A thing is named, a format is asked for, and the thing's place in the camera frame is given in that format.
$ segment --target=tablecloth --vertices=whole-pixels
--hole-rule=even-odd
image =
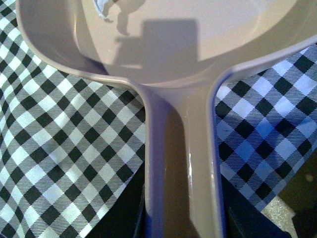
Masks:
[[[144,161],[134,91],[60,72],[0,0],[0,233],[85,237]],[[317,147],[317,45],[216,99],[221,173],[262,210]]]

